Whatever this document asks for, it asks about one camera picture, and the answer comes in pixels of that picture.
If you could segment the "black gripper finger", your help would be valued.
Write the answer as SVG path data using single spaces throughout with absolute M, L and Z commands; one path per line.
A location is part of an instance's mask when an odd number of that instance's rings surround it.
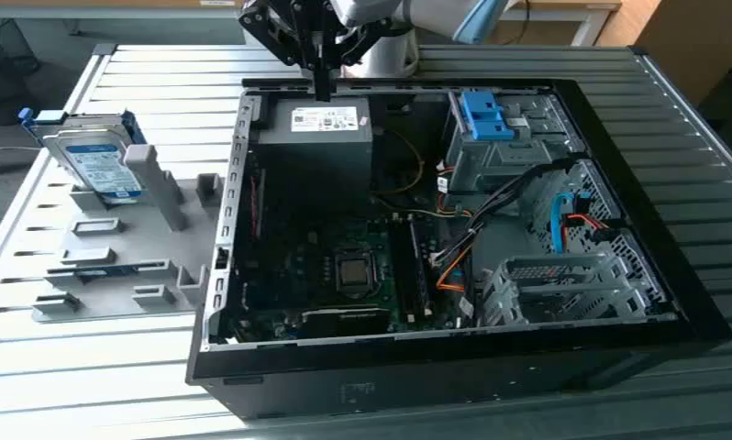
M 244 30 L 276 58 L 308 71 L 317 101 L 325 101 L 325 64 L 316 43 L 321 7 L 321 1 L 249 1 L 240 17 Z
M 361 62 L 380 39 L 397 37 L 393 15 L 401 1 L 323 2 L 323 101 L 337 90 L 337 71 Z

